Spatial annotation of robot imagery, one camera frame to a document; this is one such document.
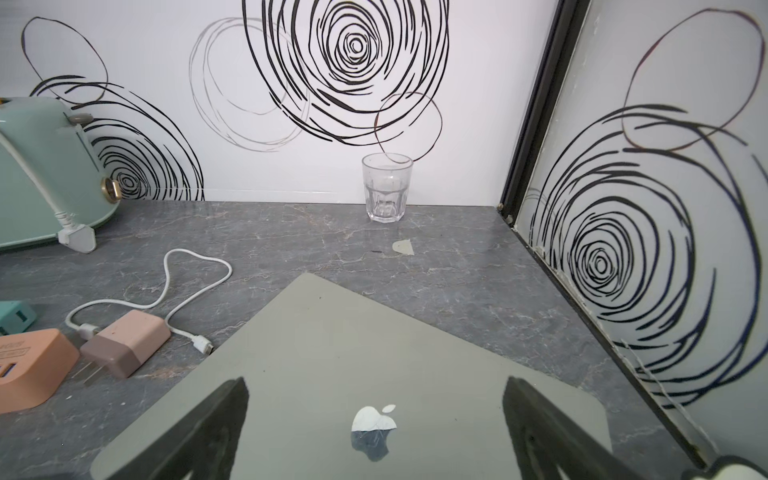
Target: usb port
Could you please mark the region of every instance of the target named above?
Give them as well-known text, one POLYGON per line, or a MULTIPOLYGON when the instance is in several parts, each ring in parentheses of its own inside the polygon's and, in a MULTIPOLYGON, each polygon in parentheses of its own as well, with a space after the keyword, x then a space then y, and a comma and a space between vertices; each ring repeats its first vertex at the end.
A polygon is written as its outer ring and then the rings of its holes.
POLYGON ((15 363, 12 363, 11 365, 8 365, 8 367, 5 368, 5 371, 2 373, 2 375, 0 375, 0 379, 3 379, 6 376, 8 376, 8 374, 11 372, 11 370, 13 370, 13 367, 15 367, 15 366, 16 366, 15 363))

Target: gray marble countertop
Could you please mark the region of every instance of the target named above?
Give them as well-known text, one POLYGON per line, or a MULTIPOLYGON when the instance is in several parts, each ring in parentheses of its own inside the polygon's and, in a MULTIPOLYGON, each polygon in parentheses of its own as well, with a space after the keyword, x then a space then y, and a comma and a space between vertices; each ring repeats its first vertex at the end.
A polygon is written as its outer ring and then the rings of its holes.
MULTIPOLYGON (((490 207, 409 207, 398 223, 368 220, 363 205, 124 201, 83 255, 48 244, 0 253, 0 298, 27 300, 33 329, 99 298, 154 301, 162 259, 183 247, 232 263, 232 277, 174 316, 221 345, 303 272, 361 293, 597 397, 615 455, 645 478, 679 478, 683 451, 576 312, 490 207), (415 255, 392 251, 410 239, 415 255)), ((177 254, 163 316, 218 279, 220 264, 177 254)), ((105 325, 125 312, 94 306, 79 321, 105 325)), ((43 405, 0 415, 3 478, 88 469, 98 452, 203 360, 173 336, 131 378, 90 386, 70 374, 43 405)), ((81 360, 73 369, 84 365, 81 360)))

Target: laptop lid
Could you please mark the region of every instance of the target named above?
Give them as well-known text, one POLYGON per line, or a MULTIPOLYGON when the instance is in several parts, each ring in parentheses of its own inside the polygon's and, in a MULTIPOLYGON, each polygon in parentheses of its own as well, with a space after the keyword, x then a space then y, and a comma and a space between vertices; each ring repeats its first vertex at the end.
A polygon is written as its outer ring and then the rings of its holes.
POLYGON ((238 376, 250 400, 233 480, 519 478, 509 376, 611 448, 586 392, 305 273, 104 449, 94 479, 238 376))

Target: clear glass cup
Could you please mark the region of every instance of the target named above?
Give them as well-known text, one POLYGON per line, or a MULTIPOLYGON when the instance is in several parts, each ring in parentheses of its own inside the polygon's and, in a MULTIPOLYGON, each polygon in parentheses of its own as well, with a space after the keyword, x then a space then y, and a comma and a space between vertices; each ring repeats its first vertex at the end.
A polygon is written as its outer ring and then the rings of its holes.
POLYGON ((391 223, 406 213, 413 160, 401 154, 370 154, 362 158, 366 211, 371 220, 391 223))

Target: white cable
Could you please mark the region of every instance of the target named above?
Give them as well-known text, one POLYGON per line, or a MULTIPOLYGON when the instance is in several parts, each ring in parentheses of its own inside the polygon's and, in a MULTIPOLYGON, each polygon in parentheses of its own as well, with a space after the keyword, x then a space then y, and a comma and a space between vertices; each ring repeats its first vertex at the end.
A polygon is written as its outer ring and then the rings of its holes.
POLYGON ((48 206, 51 207, 51 210, 53 210, 54 214, 60 214, 64 212, 64 209, 61 208, 56 203, 56 200, 53 199, 51 196, 51 192, 48 190, 48 188, 43 183, 43 180, 38 177, 38 175, 35 173, 34 170, 29 166, 27 161, 24 159, 22 154, 16 150, 16 147, 13 146, 11 141, 0 131, 0 144, 8 151, 8 153, 13 157, 14 160, 16 160, 16 163, 19 167, 22 168, 25 174, 27 174, 27 177, 29 177, 29 180, 32 180, 32 183, 35 184, 35 187, 40 192, 40 195, 43 196, 45 199, 45 203, 48 204, 48 206))
POLYGON ((29 177, 29 180, 38 189, 40 195, 42 195, 45 203, 53 210, 53 214, 61 225, 61 230, 58 232, 58 241, 62 245, 66 245, 73 250, 77 250, 81 253, 92 252, 96 248, 96 237, 94 230, 88 225, 77 223, 72 220, 72 215, 67 213, 61 205, 56 203, 51 190, 45 185, 45 182, 38 177, 35 173, 35 169, 30 167, 26 159, 16 150, 11 141, 0 131, 0 145, 8 151, 8 154, 16 160, 18 166, 29 177))
POLYGON ((173 252, 189 253, 193 257, 197 257, 201 260, 210 260, 212 262, 218 262, 227 266, 227 275, 223 276, 218 281, 206 286, 202 290, 199 290, 197 293, 193 294, 192 296, 187 298, 185 301, 179 303, 176 306, 176 308, 171 310, 165 316, 165 324, 171 332, 176 333, 177 335, 186 336, 188 339, 192 340, 195 348, 200 350, 202 353, 206 353, 206 354, 210 353, 210 351, 213 349, 213 345, 210 343, 210 341, 208 341, 208 339, 206 339, 204 336, 194 335, 185 330, 172 327, 170 326, 169 321, 170 321, 170 318, 177 311, 179 311, 183 306, 187 305, 189 302, 198 298, 200 295, 214 288, 215 286, 219 286, 220 284, 227 281, 227 279, 232 275, 232 266, 229 264, 229 262, 227 262, 226 260, 222 260, 221 258, 206 257, 204 255, 200 255, 199 253, 195 253, 192 250, 187 250, 185 248, 174 248, 172 250, 168 250, 168 253, 165 254, 165 257, 163 257, 163 268, 165 269, 165 286, 163 287, 163 292, 160 294, 160 297, 158 297, 157 300, 155 300, 154 302, 148 303, 147 305, 141 305, 139 303, 126 302, 125 300, 113 300, 113 299, 93 300, 91 302, 83 303, 82 305, 78 306, 77 308, 72 310, 70 313, 68 313, 67 317, 64 319, 64 323, 66 323, 69 328, 77 330, 82 338, 86 340, 90 340, 91 338, 93 338, 94 334, 98 332, 99 328, 94 325, 91 325, 90 323, 83 323, 82 325, 78 325, 77 323, 72 322, 72 317, 80 310, 87 308, 91 305, 98 305, 100 303, 116 303, 117 305, 125 305, 125 306, 129 306, 131 308, 135 308, 139 310, 147 310, 147 309, 156 307, 157 305, 160 304, 160 302, 163 301, 163 299, 165 298, 165 295, 168 293, 168 287, 170 286, 170 271, 168 269, 168 257, 173 252))

